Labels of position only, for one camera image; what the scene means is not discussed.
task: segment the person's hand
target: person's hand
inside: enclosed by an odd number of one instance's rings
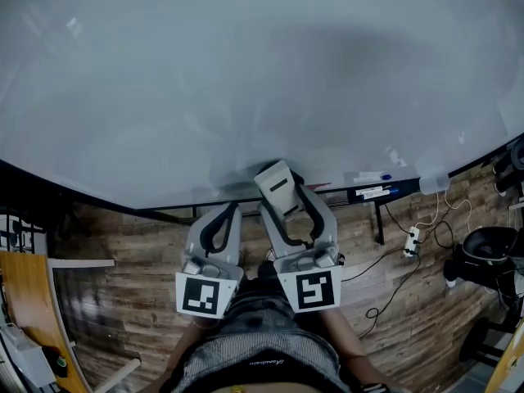
[[[220,319],[219,318],[202,318],[200,316],[194,316],[191,323],[200,329],[213,329],[219,326]]]

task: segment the wooden floor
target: wooden floor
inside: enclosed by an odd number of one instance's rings
[[[471,229],[508,225],[507,206],[516,192],[499,197],[493,176],[485,168],[473,169],[453,179],[448,201],[457,205],[471,184],[467,197],[473,210]],[[446,211],[443,194],[440,211]],[[338,242],[346,254],[344,278],[356,275],[385,251],[403,246],[405,234],[382,207],[386,246],[380,246],[372,205],[333,208],[338,220]],[[391,213],[404,228],[431,220],[436,197],[417,194],[390,204]],[[461,242],[468,234],[468,206],[446,216]],[[187,227],[163,224],[82,206],[79,216],[93,231],[90,238],[72,237],[56,242],[58,258],[114,258],[116,266],[105,270],[58,270],[56,284],[65,325],[79,363],[92,386],[124,365],[140,358],[142,366],[113,391],[138,391],[165,369],[165,360],[180,337],[187,318],[174,311],[174,275]],[[303,215],[288,223],[288,231],[305,237],[311,227]],[[449,245],[444,225],[437,231],[440,243]],[[244,219],[242,251],[250,275],[265,257],[269,240],[260,218]],[[434,237],[421,246],[422,264],[402,286],[377,327],[364,338],[372,361],[386,374],[414,391],[441,391],[466,369],[459,364],[459,348],[472,323],[480,315],[501,319],[497,295],[469,282],[445,288],[442,266],[449,251],[438,247]],[[341,307],[357,333],[365,332],[372,320],[371,307],[381,308],[402,279],[416,266],[401,252],[387,256],[376,267],[353,281],[343,282]]]

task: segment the black cable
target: black cable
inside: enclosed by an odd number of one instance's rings
[[[387,309],[387,307],[391,304],[391,302],[393,301],[393,298],[395,297],[395,294],[398,292],[398,290],[404,285],[404,283],[406,281],[408,281],[408,279],[411,278],[411,276],[417,272],[418,268],[420,268],[420,265],[422,263],[422,260],[420,259],[420,256],[418,255],[418,253],[414,252],[414,251],[411,251],[411,254],[412,255],[415,255],[417,256],[418,258],[418,264],[417,266],[415,267],[415,269],[413,271],[411,271],[407,276],[406,278],[404,278],[402,280],[402,282],[400,283],[400,285],[393,291],[393,294],[391,295],[391,298],[387,301],[386,305],[384,307],[382,307],[382,310],[379,310],[377,307],[372,307],[371,309],[369,309],[367,312],[366,312],[366,318],[374,318],[375,320],[373,321],[373,325],[365,332],[363,333],[362,335],[359,336],[360,339],[364,339],[365,336],[367,336],[374,328],[375,326],[377,326],[377,320],[378,320],[378,316],[380,316],[382,313],[384,313]]]
[[[355,279],[355,278],[358,278],[360,275],[364,275],[365,273],[367,273],[373,266],[375,266],[376,264],[378,264],[381,260],[383,260],[386,256],[390,255],[391,253],[395,253],[395,252],[398,252],[398,251],[403,251],[404,248],[403,247],[396,247],[395,249],[391,249],[390,251],[387,251],[386,253],[382,254],[382,256],[380,258],[378,258],[375,262],[373,262],[371,265],[369,265],[364,271],[362,271],[361,273],[359,273],[358,275],[355,275],[354,277],[351,277],[351,278],[347,278],[347,279],[343,279],[342,282],[345,282],[345,281],[351,281],[352,279]]]
[[[501,294],[502,296],[505,296],[505,297],[513,297],[513,298],[520,298],[520,297],[524,296],[524,292],[517,293],[516,291],[515,291],[515,295],[514,294],[505,294],[505,293],[503,293],[500,290],[500,287],[499,287],[499,278],[500,277],[502,277],[503,275],[506,275],[507,273],[513,273],[514,274],[516,272],[521,273],[521,271],[524,271],[524,268],[515,268],[515,269],[512,269],[510,271],[502,272],[502,273],[500,273],[499,275],[497,275],[495,277],[495,281],[497,282],[497,288],[498,288],[499,294]]]
[[[394,249],[391,249],[390,251],[387,251],[386,253],[382,254],[382,256],[380,258],[378,258],[377,260],[375,260],[375,262],[373,262],[371,265],[369,265],[364,271],[362,271],[361,273],[355,275],[354,277],[351,277],[351,278],[347,278],[347,279],[343,279],[342,282],[345,282],[345,281],[351,281],[352,279],[355,279],[355,278],[358,278],[360,277],[361,275],[364,275],[365,273],[367,273],[373,266],[375,266],[376,264],[378,264],[381,260],[383,260],[386,256],[392,254],[392,253],[395,253],[395,252],[398,252],[398,251],[403,251],[404,248],[403,247],[396,247]],[[408,281],[408,279],[415,273],[417,272],[417,269],[420,267],[420,264],[422,263],[421,259],[420,259],[420,256],[418,255],[418,253],[414,252],[414,251],[411,251],[410,252],[412,255],[415,255],[417,256],[418,258],[418,264],[417,264],[417,267],[411,271],[409,273],[409,275],[406,276],[406,278],[404,278],[402,280],[402,282],[400,283],[400,285],[393,291],[393,294],[391,295],[391,298],[388,300],[388,302],[386,303],[386,305],[384,307],[382,307],[382,310],[379,310],[377,309],[377,307],[372,307],[371,309],[369,309],[367,312],[366,312],[366,318],[374,318],[375,320],[373,321],[373,325],[363,334],[363,335],[360,335],[359,338],[360,339],[363,339],[366,335],[368,335],[374,328],[375,326],[377,326],[377,320],[378,320],[378,316],[380,316],[382,313],[384,313],[384,311],[387,309],[387,307],[391,304],[391,302],[393,301],[393,298],[395,297],[395,294],[398,292],[398,290],[404,285],[404,283],[406,281]]]
[[[393,214],[390,212],[390,209],[387,207],[387,204],[384,204],[384,206],[386,207],[387,214],[391,217],[391,219],[392,219],[393,221],[395,221],[395,224],[397,225],[397,227],[398,227],[400,230],[402,230],[404,233],[406,233],[406,234],[408,234],[409,236],[412,237],[413,234],[410,233],[410,232],[408,232],[407,230],[404,230],[404,229],[402,228],[402,226],[399,224],[399,222],[396,220],[396,218],[393,217]]]
[[[454,239],[454,235],[453,235],[453,230],[451,229],[451,226],[449,225],[449,223],[447,221],[440,221],[436,226],[435,226],[435,229],[437,227],[439,227],[439,225],[441,224],[445,224],[446,226],[448,226],[448,229],[449,229],[449,232],[451,233],[451,246],[444,246],[444,245],[441,245],[439,243],[439,239],[438,237],[436,236],[436,231],[433,233],[433,236],[435,236],[435,242],[437,245],[439,245],[442,249],[453,249],[454,246],[455,246],[455,239]]]
[[[482,165],[482,167],[479,169],[479,171],[477,172],[477,174],[475,174],[475,176],[473,176],[471,179],[470,179],[470,183],[469,185],[466,187],[466,189],[463,190],[463,192],[460,194],[460,196],[464,196],[466,195],[466,192],[468,191],[468,189],[473,185],[472,181],[479,175],[481,174],[481,171],[486,167],[486,165]],[[435,229],[441,225],[443,222],[444,222],[444,219],[445,219],[445,216],[447,214],[449,214],[449,212],[452,210],[451,206],[449,205],[448,206],[448,209],[446,210],[446,212],[444,213],[444,215],[442,215],[442,218],[440,219],[440,221],[435,225],[435,227],[433,227],[429,232],[426,233],[426,236],[423,238],[423,240],[421,242],[415,242],[416,245],[422,245],[430,236],[431,234],[435,231]]]

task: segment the black stool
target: black stool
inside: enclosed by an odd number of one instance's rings
[[[500,358],[502,357],[504,350],[484,345],[483,342],[486,340],[489,330],[510,334],[515,333],[514,327],[493,323],[487,318],[481,318],[473,325],[472,330],[469,331],[468,336],[460,349],[458,359],[460,359],[460,361],[474,359],[479,363],[489,365],[493,368],[496,367],[499,361],[497,359],[488,358],[486,355]]]

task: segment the person's arm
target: person's arm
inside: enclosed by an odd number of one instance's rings
[[[383,383],[389,387],[401,387],[373,367],[362,342],[340,309],[321,310],[318,314],[341,361],[362,384]]]
[[[153,383],[140,390],[140,393],[158,393],[162,385],[171,377],[173,370],[177,367],[186,349],[206,337],[209,329],[215,328],[216,324],[217,321],[212,318],[195,318],[183,331],[183,335],[178,340],[167,361],[164,373]]]

